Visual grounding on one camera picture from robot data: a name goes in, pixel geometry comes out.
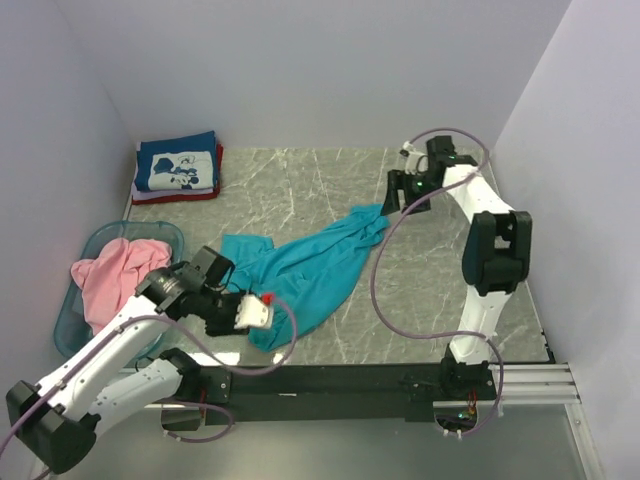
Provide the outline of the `teal t-shirt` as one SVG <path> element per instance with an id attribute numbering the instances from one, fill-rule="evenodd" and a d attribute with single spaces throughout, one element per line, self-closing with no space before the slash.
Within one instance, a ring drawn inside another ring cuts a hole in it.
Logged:
<path id="1" fill-rule="evenodd" d="M 233 291 L 272 293 L 296 317 L 300 337 L 319 328 L 351 295 L 372 249 L 390 226 L 380 204 L 356 205 L 323 230 L 276 247 L 271 238 L 226 234 Z"/>

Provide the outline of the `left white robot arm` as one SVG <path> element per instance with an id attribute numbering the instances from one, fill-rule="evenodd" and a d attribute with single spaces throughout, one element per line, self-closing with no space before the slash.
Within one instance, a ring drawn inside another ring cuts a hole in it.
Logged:
<path id="1" fill-rule="evenodd" d="M 162 352 L 138 372 L 117 374 L 181 319 L 197 316 L 216 334 L 264 326 L 270 307 L 222 283 L 233 263 L 204 247 L 190 261 L 149 272 L 108 325 L 73 357 L 35 384 L 17 382 L 6 394 L 11 430 L 43 464 L 62 474 L 78 465 L 98 438 L 149 404 L 170 399 L 202 409 L 202 366 L 179 348 Z"/>

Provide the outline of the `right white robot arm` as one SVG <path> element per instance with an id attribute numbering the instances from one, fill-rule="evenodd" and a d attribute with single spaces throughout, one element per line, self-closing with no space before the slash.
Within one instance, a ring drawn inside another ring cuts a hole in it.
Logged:
<path id="1" fill-rule="evenodd" d="M 480 162 L 460 154 L 449 135 L 430 138 L 424 151 L 406 141 L 399 154 L 405 164 L 387 173 L 383 216 L 426 212 L 437 193 L 446 193 L 469 222 L 461 265 L 467 292 L 458 329 L 448 344 L 459 364 L 438 377 L 442 393 L 460 399 L 474 386 L 472 372 L 461 364 L 480 365 L 490 359 L 487 340 L 529 274 L 533 221 L 528 212 L 503 201 L 486 181 L 481 167 L 488 163 L 487 154 Z"/>

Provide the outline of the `pink t-shirt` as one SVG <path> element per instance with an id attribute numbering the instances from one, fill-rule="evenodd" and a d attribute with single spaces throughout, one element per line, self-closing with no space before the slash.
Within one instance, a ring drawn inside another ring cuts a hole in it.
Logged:
<path id="1" fill-rule="evenodd" d="M 76 261 L 71 277 L 82 292 L 84 320 L 92 334 L 102 331 L 151 271 L 170 265 L 169 244 L 153 239 L 108 242 L 96 259 Z"/>

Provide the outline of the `clear blue plastic bin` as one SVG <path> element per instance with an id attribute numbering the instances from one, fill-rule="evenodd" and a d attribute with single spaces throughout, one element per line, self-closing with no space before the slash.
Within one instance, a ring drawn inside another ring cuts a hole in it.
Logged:
<path id="1" fill-rule="evenodd" d="M 96 230 L 82 251 L 82 259 L 96 259 L 110 241 L 125 238 L 133 241 L 152 239 L 171 247 L 171 262 L 182 260 L 184 235 L 174 224 L 164 221 L 136 222 L 116 221 Z M 84 319 L 84 305 L 80 288 L 71 281 L 53 330 L 53 340 L 58 352 L 69 359 L 93 337 L 91 327 Z"/>

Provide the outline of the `folded blue printed t-shirt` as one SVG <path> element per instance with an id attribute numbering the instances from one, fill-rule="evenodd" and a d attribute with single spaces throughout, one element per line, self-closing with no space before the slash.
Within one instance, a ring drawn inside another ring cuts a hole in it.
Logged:
<path id="1" fill-rule="evenodd" d="M 141 142 L 134 185 L 140 192 L 213 189 L 219 178 L 214 131 Z"/>

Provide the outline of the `folded red t-shirt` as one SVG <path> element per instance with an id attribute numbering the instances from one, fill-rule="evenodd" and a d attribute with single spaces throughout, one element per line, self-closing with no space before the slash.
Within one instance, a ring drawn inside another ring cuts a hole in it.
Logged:
<path id="1" fill-rule="evenodd" d="M 224 147 L 216 145 L 211 162 L 212 173 L 204 175 L 205 180 L 211 181 L 210 188 L 203 188 L 197 176 L 196 160 L 198 152 L 167 153 L 156 155 L 161 174 L 169 174 L 171 183 L 178 189 L 140 191 L 135 183 L 131 183 L 131 200 L 134 205 L 163 204 L 172 202 L 190 202 L 211 200 L 216 198 L 221 190 L 221 166 Z"/>

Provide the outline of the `aluminium rail frame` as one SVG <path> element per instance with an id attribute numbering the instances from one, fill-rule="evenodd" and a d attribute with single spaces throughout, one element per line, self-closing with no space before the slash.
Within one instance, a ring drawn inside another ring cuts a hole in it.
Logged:
<path id="1" fill-rule="evenodd" d="M 164 437 L 149 406 L 108 432 L 72 479 L 599 479 L 569 368 L 491 369 L 498 400 L 437 402 L 433 422 L 403 419 L 238 422 L 209 442 Z"/>

